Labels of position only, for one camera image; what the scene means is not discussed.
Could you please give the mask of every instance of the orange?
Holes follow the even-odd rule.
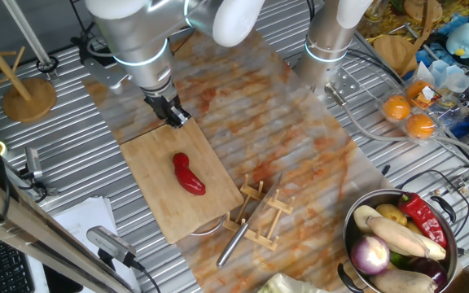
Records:
[[[403,120],[410,114],[410,105],[405,97],[393,95],[383,104],[383,112],[388,120]]]
[[[406,89],[406,97],[408,98],[408,100],[412,101],[414,98],[416,98],[425,86],[432,87],[432,85],[430,85],[426,81],[416,81],[414,84],[409,86]]]
[[[424,114],[412,115],[406,121],[406,132],[411,138],[429,138],[435,127],[432,119]]]

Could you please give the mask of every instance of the blue plush toy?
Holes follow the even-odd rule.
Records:
[[[461,59],[469,58],[469,23],[461,25],[449,35],[446,50],[452,55],[461,56]]]

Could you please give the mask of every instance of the eggplant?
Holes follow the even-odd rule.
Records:
[[[415,257],[409,263],[410,270],[423,273],[437,284],[436,292],[442,290],[446,286],[447,273],[445,268],[435,260],[424,257]]]

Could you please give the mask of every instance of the wooden dish rack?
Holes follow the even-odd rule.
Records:
[[[249,203],[249,200],[255,199],[257,201],[262,201],[263,198],[265,197],[265,195],[261,193],[264,187],[263,181],[260,181],[258,190],[250,187],[248,185],[248,181],[249,181],[249,175],[245,174],[245,182],[243,183],[242,187],[240,187],[240,192],[242,193],[242,195],[246,195],[246,198],[243,201],[242,207],[240,208],[240,211],[238,212],[236,219],[232,221],[230,219],[230,212],[227,212],[226,220],[222,224],[224,228],[231,230],[233,232],[238,231],[240,229],[240,226],[243,223],[245,223],[246,220],[242,218],[242,215],[243,215],[243,212],[245,211],[245,208],[247,207]],[[295,199],[293,196],[289,200],[289,203],[284,203],[278,200],[279,192],[280,192],[280,189],[277,189],[274,195],[272,197],[268,197],[267,200],[265,201],[265,204],[278,210],[276,212],[276,216],[274,216],[273,223],[271,224],[271,227],[269,229],[269,232],[267,233],[267,236],[263,236],[261,234],[261,227],[258,227],[256,231],[248,229],[248,231],[244,235],[245,238],[253,241],[254,243],[260,244],[263,247],[269,248],[271,251],[276,251],[276,248],[278,248],[278,240],[280,239],[278,235],[274,236],[273,240],[270,239],[271,235],[274,232],[274,228],[276,228],[276,224],[278,224],[278,219],[280,218],[282,213],[285,213],[287,215],[292,214],[292,210],[293,210],[292,203],[294,203],[294,199]]]

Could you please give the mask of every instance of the bamboo cutting board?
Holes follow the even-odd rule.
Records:
[[[168,125],[121,145],[160,230],[168,243],[242,204],[243,198],[194,119],[181,129]],[[190,169],[205,184],[205,195],[193,195],[178,184],[173,156],[189,156]]]

